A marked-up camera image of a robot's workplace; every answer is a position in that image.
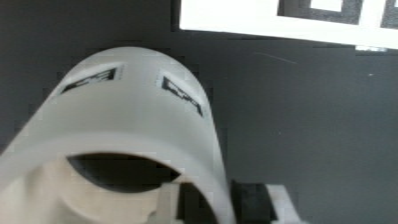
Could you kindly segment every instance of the dark gray surface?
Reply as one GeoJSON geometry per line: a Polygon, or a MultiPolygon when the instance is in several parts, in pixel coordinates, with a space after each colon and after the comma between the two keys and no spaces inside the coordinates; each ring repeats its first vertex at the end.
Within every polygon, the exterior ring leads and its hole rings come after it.
{"type": "Polygon", "coordinates": [[[0,3],[0,143],[47,90],[101,49],[179,59],[213,90],[229,177],[285,184],[301,218],[398,223],[398,60],[353,47],[170,32],[170,3],[0,3]]]}

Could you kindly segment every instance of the black marking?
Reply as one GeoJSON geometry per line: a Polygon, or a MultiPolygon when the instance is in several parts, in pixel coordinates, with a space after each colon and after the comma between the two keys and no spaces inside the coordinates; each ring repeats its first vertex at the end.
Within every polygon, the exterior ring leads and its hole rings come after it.
{"type": "Polygon", "coordinates": [[[179,89],[168,78],[163,76],[163,82],[161,82],[161,89],[170,91],[170,93],[177,96],[179,99],[182,99],[195,107],[197,113],[202,117],[202,108],[200,104],[195,102],[184,91],[179,89]]]}
{"type": "Polygon", "coordinates": [[[99,72],[97,74],[93,74],[92,76],[88,76],[86,78],[77,80],[74,83],[70,83],[65,86],[61,93],[67,92],[70,89],[85,86],[86,84],[99,83],[99,82],[109,81],[113,79],[115,79],[115,68],[99,72]]]}

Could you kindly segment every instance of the white paper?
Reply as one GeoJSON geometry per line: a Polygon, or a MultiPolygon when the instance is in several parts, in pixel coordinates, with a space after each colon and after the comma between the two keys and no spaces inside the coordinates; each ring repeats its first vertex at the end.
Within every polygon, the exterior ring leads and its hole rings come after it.
{"type": "Polygon", "coordinates": [[[310,8],[340,12],[342,0],[310,0],[310,8]]]}

